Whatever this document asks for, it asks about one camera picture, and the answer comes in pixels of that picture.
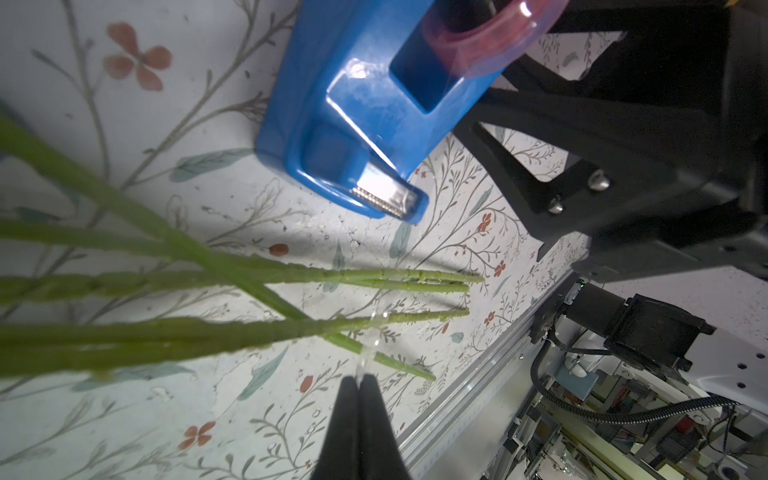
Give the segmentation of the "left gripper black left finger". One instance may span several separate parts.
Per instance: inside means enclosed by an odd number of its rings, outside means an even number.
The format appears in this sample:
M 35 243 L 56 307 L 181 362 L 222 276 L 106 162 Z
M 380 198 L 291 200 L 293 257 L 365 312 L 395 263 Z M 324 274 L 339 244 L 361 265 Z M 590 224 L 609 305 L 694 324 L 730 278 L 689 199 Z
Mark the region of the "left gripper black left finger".
M 311 480 L 359 478 L 359 425 L 359 387 L 354 377 L 347 376 L 341 381 Z

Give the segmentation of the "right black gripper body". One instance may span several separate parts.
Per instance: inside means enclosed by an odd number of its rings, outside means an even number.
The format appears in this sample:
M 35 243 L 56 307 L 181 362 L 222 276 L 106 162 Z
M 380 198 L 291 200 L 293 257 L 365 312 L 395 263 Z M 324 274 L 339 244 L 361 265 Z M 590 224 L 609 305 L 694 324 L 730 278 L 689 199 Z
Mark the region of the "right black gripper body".
M 767 275 L 767 5 L 575 1 L 558 33 L 620 31 L 566 80 L 529 57 L 454 128 L 528 233 L 590 240 L 602 283 Z

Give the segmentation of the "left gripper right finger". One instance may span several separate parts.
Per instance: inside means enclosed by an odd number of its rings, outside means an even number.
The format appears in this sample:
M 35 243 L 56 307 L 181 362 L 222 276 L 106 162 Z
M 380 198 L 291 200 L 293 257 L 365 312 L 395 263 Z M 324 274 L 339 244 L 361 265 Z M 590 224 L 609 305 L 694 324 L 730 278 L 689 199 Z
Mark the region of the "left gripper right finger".
M 410 480 L 400 455 L 375 376 L 365 374 L 358 387 L 359 478 Z

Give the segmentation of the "pink rose bouquet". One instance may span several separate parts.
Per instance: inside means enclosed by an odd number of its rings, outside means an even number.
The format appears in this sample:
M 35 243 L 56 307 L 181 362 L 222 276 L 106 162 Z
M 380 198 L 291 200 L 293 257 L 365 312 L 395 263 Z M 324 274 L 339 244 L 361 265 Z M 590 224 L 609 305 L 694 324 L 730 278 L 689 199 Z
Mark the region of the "pink rose bouquet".
M 65 371 L 110 371 L 254 350 L 284 341 L 320 337 L 353 353 L 362 345 L 351 333 L 373 326 L 364 317 L 314 320 L 281 298 L 278 284 L 330 282 L 417 293 L 465 293 L 473 275 L 432 270 L 328 270 L 284 264 L 262 257 L 217 252 L 170 226 L 154 211 L 120 193 L 87 168 L 46 145 L 9 117 L 1 120 L 1 149 L 38 173 L 94 201 L 140 231 L 124 237 L 108 231 L 5 219 L 5 240 L 158 257 L 179 264 L 176 271 L 63 274 L 39 278 L 5 276 L 5 305 L 52 303 L 99 296 L 237 288 L 272 309 L 268 321 L 211 323 L 193 317 L 163 317 L 106 325 L 8 324 L 1 329 L 1 373 L 5 377 Z

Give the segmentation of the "blue tape dispenser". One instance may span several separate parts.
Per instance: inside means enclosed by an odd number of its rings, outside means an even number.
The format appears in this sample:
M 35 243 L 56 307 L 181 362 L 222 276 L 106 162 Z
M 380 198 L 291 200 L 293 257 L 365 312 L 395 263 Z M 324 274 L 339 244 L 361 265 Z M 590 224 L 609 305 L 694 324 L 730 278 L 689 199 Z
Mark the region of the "blue tape dispenser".
M 259 160 L 371 218 L 420 222 L 420 164 L 562 1 L 306 1 L 256 139 Z

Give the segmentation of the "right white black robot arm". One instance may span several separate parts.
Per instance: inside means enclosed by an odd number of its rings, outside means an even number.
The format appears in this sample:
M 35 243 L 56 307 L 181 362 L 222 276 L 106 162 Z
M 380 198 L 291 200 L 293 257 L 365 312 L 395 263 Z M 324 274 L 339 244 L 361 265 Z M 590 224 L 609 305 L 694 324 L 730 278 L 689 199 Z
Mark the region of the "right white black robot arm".
M 732 266 L 767 276 L 767 6 L 572 1 L 557 33 L 620 31 L 574 81 L 529 57 L 454 135 L 546 245 L 581 233 L 583 287 L 562 308 L 633 367 L 705 392 L 627 425 L 707 407 L 767 408 L 767 351 L 678 307 L 603 283 Z

